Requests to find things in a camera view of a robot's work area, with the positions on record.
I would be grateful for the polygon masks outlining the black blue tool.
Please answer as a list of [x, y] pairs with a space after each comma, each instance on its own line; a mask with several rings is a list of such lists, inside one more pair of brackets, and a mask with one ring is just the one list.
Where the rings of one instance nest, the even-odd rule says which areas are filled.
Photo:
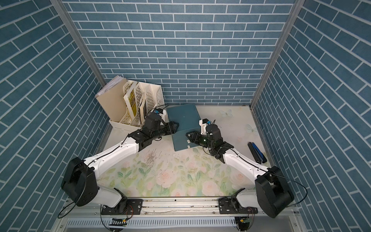
[[268, 161], [266, 159], [265, 155], [260, 151], [260, 149], [256, 146], [255, 143], [248, 142], [248, 147], [249, 147], [256, 163], [262, 164], [262, 163], [266, 163]]

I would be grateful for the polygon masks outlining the teal drawer cabinet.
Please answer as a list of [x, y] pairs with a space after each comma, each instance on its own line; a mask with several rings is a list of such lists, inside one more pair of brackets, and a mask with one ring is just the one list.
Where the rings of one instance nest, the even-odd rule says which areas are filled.
[[175, 151], [197, 147], [194, 143], [189, 143], [187, 134], [193, 131], [201, 131], [199, 125], [200, 115], [195, 104], [185, 104], [167, 108], [169, 121], [179, 124], [177, 132], [172, 134]]

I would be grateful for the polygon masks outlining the cream mesh file organizer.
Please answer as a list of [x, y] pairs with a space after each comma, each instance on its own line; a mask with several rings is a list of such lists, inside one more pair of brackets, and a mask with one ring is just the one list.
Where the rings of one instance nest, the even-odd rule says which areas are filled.
[[144, 119], [155, 107], [164, 105], [164, 97], [160, 85], [138, 82], [135, 88], [135, 99], [137, 114], [131, 120], [128, 109], [119, 122], [109, 120], [109, 123], [116, 129], [134, 131], [144, 124]]

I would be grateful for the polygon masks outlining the yellow green booklet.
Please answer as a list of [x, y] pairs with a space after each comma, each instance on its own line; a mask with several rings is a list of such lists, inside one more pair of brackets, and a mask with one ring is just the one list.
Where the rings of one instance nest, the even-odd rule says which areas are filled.
[[137, 114], [136, 99], [135, 99], [135, 88], [137, 86], [137, 81], [128, 81], [124, 87], [124, 101], [126, 103], [129, 116], [133, 120]]

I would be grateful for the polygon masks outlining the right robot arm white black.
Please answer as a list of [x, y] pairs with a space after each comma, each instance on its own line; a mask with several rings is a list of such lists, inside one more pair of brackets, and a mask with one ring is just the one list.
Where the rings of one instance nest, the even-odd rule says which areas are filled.
[[238, 170], [255, 183], [255, 193], [241, 188], [230, 197], [219, 200], [220, 213], [252, 214], [260, 208], [271, 218], [277, 217], [294, 200], [294, 195], [282, 171], [268, 168], [237, 152], [223, 140], [215, 124], [203, 124], [202, 130], [186, 134], [188, 140], [209, 150], [214, 158]]

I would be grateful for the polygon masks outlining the floral table mat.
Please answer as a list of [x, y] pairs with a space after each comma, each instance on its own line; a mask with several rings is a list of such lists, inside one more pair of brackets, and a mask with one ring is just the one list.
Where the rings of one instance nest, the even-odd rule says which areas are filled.
[[[199, 105], [197, 110], [202, 119], [216, 123], [223, 139], [236, 151], [251, 157], [249, 142], [264, 150], [249, 107]], [[253, 181], [210, 156], [206, 149], [175, 151], [170, 136], [118, 162], [98, 183], [128, 197], [229, 196], [241, 188], [255, 188]]]

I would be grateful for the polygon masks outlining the beige folder with papers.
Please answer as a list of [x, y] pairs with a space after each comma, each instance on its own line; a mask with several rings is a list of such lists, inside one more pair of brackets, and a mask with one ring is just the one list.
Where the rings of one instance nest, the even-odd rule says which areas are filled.
[[95, 96], [109, 119], [113, 122], [119, 122], [126, 114], [127, 107], [123, 98], [123, 87], [126, 83], [126, 78], [117, 75]]

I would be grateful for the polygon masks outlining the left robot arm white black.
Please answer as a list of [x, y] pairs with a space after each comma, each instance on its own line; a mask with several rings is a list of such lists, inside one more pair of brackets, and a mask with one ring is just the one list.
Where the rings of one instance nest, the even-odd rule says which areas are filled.
[[97, 203], [115, 208], [124, 204], [126, 196], [115, 188], [99, 185], [97, 183], [99, 177], [118, 162], [151, 145], [154, 140], [175, 134], [178, 127], [177, 122], [164, 122], [160, 114], [152, 112], [145, 118], [141, 128], [129, 133], [117, 145], [85, 159], [72, 159], [66, 168], [61, 184], [62, 190], [76, 206]]

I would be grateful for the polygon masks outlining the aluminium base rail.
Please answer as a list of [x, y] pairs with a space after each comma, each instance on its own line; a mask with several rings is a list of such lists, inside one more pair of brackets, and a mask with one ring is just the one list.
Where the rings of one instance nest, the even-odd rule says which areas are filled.
[[235, 210], [226, 197], [165, 197], [128, 199], [128, 212], [110, 215], [98, 204], [76, 207], [56, 221], [53, 232], [305, 232], [296, 207], [275, 218], [259, 208]]

